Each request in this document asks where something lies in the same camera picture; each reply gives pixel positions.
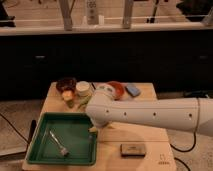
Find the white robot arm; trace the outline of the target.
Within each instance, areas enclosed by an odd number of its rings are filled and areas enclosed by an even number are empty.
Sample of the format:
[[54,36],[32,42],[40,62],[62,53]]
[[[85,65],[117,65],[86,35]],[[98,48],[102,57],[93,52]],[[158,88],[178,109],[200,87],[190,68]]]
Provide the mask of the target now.
[[213,137],[213,99],[179,98],[154,101],[116,101],[116,89],[99,84],[86,106],[97,128],[110,122],[173,129]]

